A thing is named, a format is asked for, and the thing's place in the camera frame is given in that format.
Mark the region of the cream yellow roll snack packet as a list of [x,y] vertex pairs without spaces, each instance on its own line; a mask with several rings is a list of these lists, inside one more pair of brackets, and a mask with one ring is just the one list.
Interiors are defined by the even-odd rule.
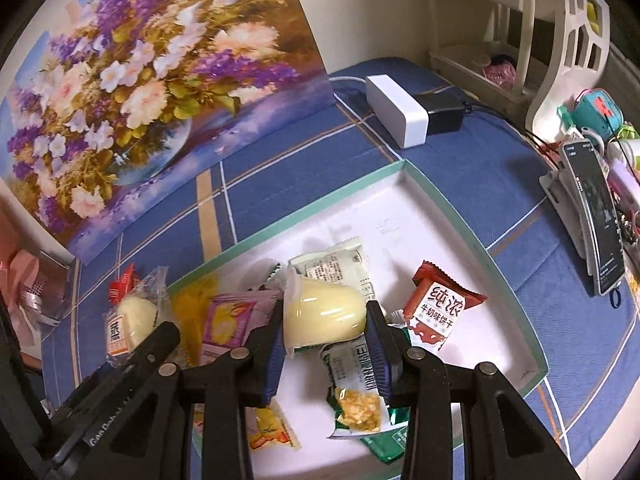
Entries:
[[[192,441],[198,455],[202,455],[204,414],[204,404],[195,404]],[[245,422],[248,447],[252,452],[281,446],[294,451],[300,449],[299,440],[276,400],[272,400],[266,408],[246,408]]]

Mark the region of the clear bag white bun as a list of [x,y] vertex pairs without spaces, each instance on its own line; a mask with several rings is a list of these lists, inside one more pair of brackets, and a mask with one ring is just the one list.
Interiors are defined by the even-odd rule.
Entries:
[[157,266],[117,307],[104,314],[107,362],[119,365],[163,322],[174,322],[167,266]]

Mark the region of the purple roll snack packet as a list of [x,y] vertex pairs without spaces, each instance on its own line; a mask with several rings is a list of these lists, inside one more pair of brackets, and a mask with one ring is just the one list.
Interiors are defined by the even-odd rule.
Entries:
[[245,344],[254,328],[269,323],[281,298],[282,294],[276,290],[248,290],[215,296],[205,319],[200,364],[214,362]]

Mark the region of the yellow cake snack packet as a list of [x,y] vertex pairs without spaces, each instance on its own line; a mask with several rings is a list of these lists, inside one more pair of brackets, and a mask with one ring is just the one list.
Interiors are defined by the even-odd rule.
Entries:
[[169,296],[180,327],[181,347],[187,366],[198,366],[208,309],[217,294],[218,278],[215,273],[204,275],[190,284],[171,287]]

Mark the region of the red white biscuit packet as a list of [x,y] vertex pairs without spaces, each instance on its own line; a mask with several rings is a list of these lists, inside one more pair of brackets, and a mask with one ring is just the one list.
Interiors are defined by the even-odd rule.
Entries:
[[414,291],[401,309],[401,315],[411,344],[428,351],[439,352],[462,313],[487,300],[428,261],[422,262],[412,281]]

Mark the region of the white green cracker packet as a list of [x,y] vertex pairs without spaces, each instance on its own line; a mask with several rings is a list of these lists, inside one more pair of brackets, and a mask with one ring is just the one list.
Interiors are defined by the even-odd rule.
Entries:
[[330,439],[368,438],[408,425],[408,408],[390,408],[378,392],[364,336],[327,344],[320,358],[330,378],[326,395],[334,411]]

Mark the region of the red triangular snack packet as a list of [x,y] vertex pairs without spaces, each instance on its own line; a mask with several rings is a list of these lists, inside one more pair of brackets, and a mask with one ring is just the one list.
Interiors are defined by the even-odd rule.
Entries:
[[130,265],[126,267],[124,273],[119,278],[112,281],[110,286],[108,286],[108,301],[112,306],[117,307],[140,282],[141,278],[139,278],[139,275],[134,268],[134,264],[130,263]]

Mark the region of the yellow jelly cup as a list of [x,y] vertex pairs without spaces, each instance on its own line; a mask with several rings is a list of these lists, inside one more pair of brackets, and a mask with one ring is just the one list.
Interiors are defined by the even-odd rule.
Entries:
[[289,266],[283,296],[283,341],[297,350],[359,337],[366,327],[366,298],[349,286],[314,280]]

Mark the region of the pale beige snack packet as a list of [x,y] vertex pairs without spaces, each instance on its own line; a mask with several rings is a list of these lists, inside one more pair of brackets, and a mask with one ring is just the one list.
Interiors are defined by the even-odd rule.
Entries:
[[290,265],[305,278],[349,286],[361,292],[367,301],[375,300],[375,291],[358,236],[321,252],[306,252],[291,259]]

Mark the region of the dark green snack packet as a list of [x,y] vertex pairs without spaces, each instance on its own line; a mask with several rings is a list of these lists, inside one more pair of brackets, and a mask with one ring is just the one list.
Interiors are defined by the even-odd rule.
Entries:
[[391,464],[405,454],[408,427],[363,437],[360,442],[383,464]]

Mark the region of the pink paper flower bouquet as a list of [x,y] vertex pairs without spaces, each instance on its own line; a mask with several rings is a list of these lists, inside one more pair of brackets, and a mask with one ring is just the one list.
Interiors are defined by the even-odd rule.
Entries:
[[1,211],[1,298],[28,362],[41,362],[42,333],[62,320],[69,292],[70,267],[46,252],[30,252]]

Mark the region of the teal white shallow box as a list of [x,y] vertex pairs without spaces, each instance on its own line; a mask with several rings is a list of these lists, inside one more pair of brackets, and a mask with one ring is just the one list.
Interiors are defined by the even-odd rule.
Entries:
[[[400,160],[247,237],[170,286],[244,292],[283,266],[273,399],[303,452],[261,452],[261,479],[539,479],[558,455],[526,403],[548,373],[538,337],[485,247],[439,189]],[[404,408],[402,460],[382,466],[335,425],[329,386]]]

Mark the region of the smartphone on stand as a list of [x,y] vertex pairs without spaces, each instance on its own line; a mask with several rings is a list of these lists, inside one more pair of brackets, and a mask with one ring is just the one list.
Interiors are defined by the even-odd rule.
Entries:
[[614,200],[596,150],[587,140],[562,144],[558,168],[539,183],[585,260],[594,293],[609,294],[625,276],[625,261]]

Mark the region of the blue plaid tablecloth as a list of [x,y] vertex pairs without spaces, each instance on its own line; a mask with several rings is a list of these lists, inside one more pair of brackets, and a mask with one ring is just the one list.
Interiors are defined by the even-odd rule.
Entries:
[[46,397],[59,406],[106,360],[108,290],[127,268],[167,269],[176,306],[259,285],[276,264],[358,238],[389,311],[435,263],[484,302],[462,315],[443,361],[490,361],[524,396],[584,479],[619,474],[639,441],[639,297],[597,295],[539,180],[548,165],[501,118],[398,148],[364,97],[369,75],[412,93],[447,85],[402,58],[343,70],[329,103],[298,122],[283,96],[256,102],[195,176],[159,202],[158,177],[89,231],[103,244],[70,271],[70,310],[42,340]]

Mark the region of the white rectangular device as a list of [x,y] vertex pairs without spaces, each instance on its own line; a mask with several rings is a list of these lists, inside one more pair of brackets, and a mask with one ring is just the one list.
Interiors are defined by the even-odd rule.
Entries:
[[378,121],[400,148],[415,148],[426,141],[427,110],[393,78],[366,78],[366,98]]

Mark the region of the black power adapter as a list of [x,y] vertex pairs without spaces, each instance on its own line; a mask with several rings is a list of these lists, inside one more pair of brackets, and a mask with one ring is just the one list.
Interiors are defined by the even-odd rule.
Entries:
[[464,104],[452,94],[421,93],[414,97],[427,112],[426,135],[458,131],[465,115]]

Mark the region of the teal toy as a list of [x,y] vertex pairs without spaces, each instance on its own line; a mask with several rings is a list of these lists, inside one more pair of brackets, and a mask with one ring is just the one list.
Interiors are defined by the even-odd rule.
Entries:
[[585,89],[570,106],[561,105],[556,111],[564,128],[588,128],[605,142],[624,124],[622,109],[602,88]]

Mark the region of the floral still life painting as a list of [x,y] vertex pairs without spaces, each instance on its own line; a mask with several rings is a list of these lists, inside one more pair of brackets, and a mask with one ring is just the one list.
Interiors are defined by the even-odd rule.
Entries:
[[1,96],[1,177],[82,262],[199,172],[322,110],[299,0],[70,0]]

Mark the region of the white wooden shelf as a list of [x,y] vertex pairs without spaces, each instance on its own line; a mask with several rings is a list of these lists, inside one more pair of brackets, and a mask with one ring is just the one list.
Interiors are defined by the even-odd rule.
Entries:
[[[442,24],[442,0],[428,0]],[[456,36],[430,38],[433,70],[552,140],[558,108],[599,83],[610,53],[605,0],[461,0]]]

